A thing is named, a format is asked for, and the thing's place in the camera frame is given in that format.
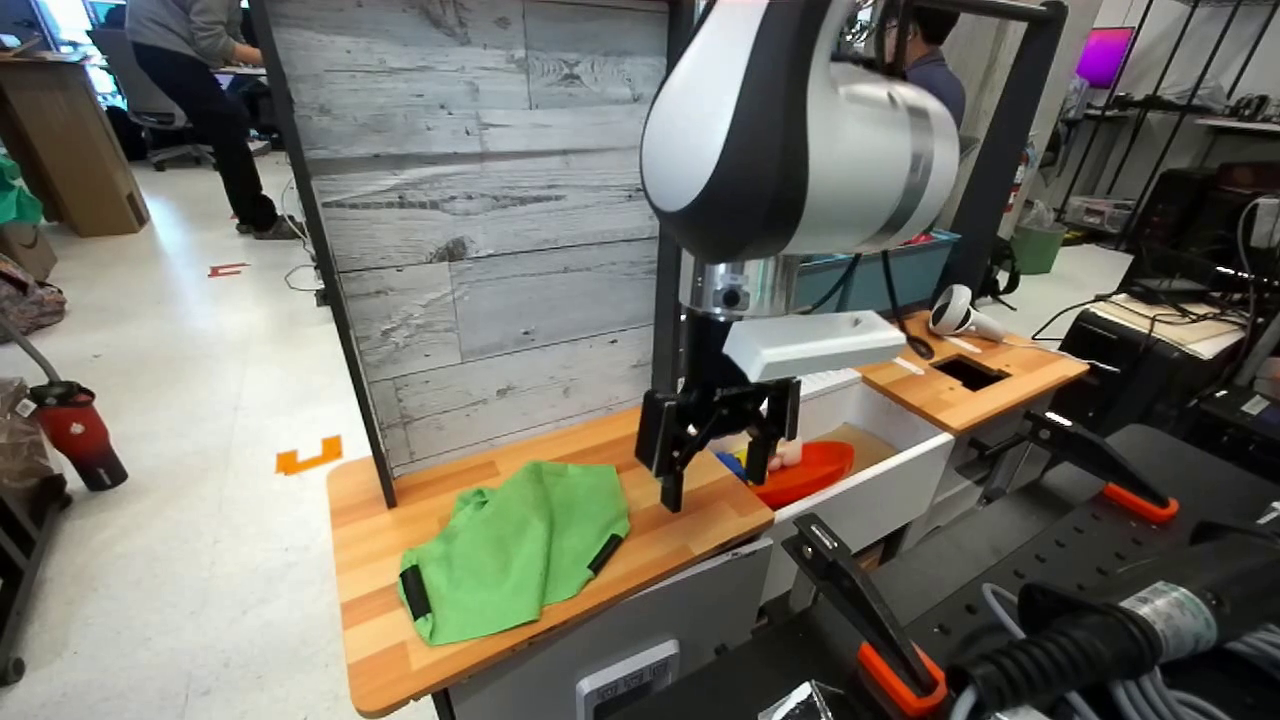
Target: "green towel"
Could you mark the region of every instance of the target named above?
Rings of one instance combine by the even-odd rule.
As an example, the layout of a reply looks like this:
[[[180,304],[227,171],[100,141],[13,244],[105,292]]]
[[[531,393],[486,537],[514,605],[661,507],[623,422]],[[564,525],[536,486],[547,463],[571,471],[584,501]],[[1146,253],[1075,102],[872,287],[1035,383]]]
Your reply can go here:
[[[0,153],[0,225],[41,225],[41,219],[43,219],[41,200],[27,191],[13,154]]]
[[[530,463],[465,490],[446,533],[401,559],[401,600],[428,644],[494,637],[571,600],[634,533],[609,463]]]

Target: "red tool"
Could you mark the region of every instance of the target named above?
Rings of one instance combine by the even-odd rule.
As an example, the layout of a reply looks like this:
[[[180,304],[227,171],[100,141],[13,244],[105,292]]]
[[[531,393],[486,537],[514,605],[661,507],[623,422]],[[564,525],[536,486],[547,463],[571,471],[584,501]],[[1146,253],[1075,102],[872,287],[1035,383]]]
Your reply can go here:
[[[785,541],[785,550],[865,637],[853,661],[865,672],[867,687],[904,720],[940,715],[953,696],[944,666],[910,640],[843,541],[810,512],[796,520],[796,537]]]
[[[757,486],[757,494],[767,507],[790,507],[827,484],[838,484],[842,476],[853,471],[853,445],[842,438],[811,438],[799,448],[799,463],[785,463],[776,471],[763,476],[763,484]]]
[[[128,471],[113,448],[107,422],[93,406],[97,398],[93,387],[75,380],[61,380],[47,356],[27,335],[9,333],[0,323],[0,339],[13,339],[17,349],[23,349],[34,365],[41,365],[41,372],[47,377],[27,393],[27,398],[38,402],[34,416],[43,426],[47,445],[73,458],[86,486],[107,490],[123,484]]]
[[[1160,526],[1180,517],[1180,501],[1150,484],[1107,438],[1056,413],[1028,413],[1028,420],[1035,426],[1035,445],[1046,445],[1056,458],[1080,463],[1103,478],[1103,505]]]

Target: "wooden tabletop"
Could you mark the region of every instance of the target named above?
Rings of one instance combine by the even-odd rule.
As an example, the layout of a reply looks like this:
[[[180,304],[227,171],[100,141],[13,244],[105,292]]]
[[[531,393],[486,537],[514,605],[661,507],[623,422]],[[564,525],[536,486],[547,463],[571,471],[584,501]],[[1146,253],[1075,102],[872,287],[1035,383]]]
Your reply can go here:
[[[981,422],[1018,413],[1075,377],[1089,372],[1086,361],[1042,349],[1024,335],[1006,335],[1006,339],[981,339],[981,335],[959,335],[944,339],[923,328],[923,313],[910,316],[914,335],[931,342],[931,361],[919,361],[916,351],[904,351],[890,365],[860,367],[872,387],[894,396],[895,402],[927,416],[931,422],[947,426],[953,434],[967,434]],[[958,377],[940,372],[938,365],[947,361],[972,361],[981,367],[1006,372],[1006,380],[988,387],[965,387]]]
[[[771,512],[751,486],[726,476],[710,457],[690,467],[685,512],[661,507],[661,484],[634,458],[636,422],[640,413],[620,413],[545,438],[428,467],[397,484],[397,512],[381,501],[371,458],[331,471],[329,512],[357,710],[385,715],[417,696],[439,691],[467,672],[530,646],[536,637],[576,625],[771,525]],[[465,486],[501,484],[530,458],[616,463],[634,505],[634,537],[576,600],[547,608],[536,625],[471,644],[428,646],[397,597],[406,546],[432,541]]]

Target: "concrete floor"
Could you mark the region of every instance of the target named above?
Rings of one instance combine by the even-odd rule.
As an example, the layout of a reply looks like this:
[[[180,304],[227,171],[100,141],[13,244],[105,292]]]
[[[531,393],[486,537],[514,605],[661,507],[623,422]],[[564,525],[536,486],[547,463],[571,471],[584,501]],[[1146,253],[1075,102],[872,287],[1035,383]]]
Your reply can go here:
[[[285,154],[261,160],[291,197]],[[27,676],[3,720],[348,720],[323,471],[276,476],[276,451],[343,434],[367,457],[329,309],[302,244],[232,230],[202,167],[141,171],[151,226],[61,241],[73,313],[38,342],[100,413],[131,478],[73,484],[27,612]],[[1117,287],[1123,256],[1073,246],[1024,279],[1006,328]],[[0,349],[0,377],[38,367]]]

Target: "gray wooden wall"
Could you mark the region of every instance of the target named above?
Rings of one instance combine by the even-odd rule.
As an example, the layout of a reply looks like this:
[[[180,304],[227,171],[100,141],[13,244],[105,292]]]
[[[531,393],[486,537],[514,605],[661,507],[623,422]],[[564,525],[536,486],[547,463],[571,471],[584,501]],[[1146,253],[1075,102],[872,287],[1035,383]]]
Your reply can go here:
[[[267,0],[397,476],[636,402],[663,0]]]

